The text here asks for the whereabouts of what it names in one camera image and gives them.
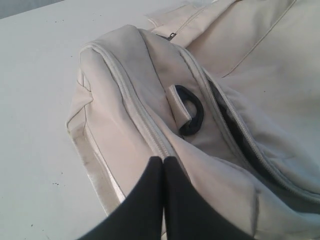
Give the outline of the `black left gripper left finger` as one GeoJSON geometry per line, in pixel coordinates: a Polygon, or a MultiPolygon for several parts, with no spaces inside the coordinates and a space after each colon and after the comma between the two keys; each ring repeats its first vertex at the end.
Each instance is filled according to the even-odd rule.
{"type": "Polygon", "coordinates": [[[81,240],[160,240],[163,225],[163,161],[149,159],[125,200],[81,240]]]}

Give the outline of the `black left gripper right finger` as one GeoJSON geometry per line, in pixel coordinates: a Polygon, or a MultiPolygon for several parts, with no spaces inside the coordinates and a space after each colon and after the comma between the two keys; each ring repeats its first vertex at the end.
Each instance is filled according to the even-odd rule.
{"type": "Polygon", "coordinates": [[[278,240],[276,195],[234,165],[200,167],[189,179],[179,161],[163,161],[165,224],[170,240],[278,240]]]}

